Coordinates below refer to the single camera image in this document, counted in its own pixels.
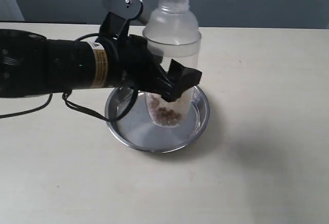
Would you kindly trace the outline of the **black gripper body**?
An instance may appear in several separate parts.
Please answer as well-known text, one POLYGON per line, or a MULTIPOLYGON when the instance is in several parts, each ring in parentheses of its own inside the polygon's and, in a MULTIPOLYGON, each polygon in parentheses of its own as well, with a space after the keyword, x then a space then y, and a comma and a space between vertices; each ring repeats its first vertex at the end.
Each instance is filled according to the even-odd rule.
POLYGON ((108 59, 106 87, 129 87, 170 96, 170 80, 147 48, 147 40, 131 34, 121 44, 105 40, 108 59))

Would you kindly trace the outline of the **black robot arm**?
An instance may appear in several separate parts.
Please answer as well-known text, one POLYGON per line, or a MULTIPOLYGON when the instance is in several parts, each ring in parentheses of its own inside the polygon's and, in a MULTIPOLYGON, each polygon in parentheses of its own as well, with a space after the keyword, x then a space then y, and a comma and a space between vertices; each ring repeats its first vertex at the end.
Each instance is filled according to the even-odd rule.
POLYGON ((172 60, 164 70, 145 38, 108 35, 95 42, 51 40, 29 31, 1 30, 1 97, 22 98, 76 89, 128 87, 176 101, 202 73, 172 60))

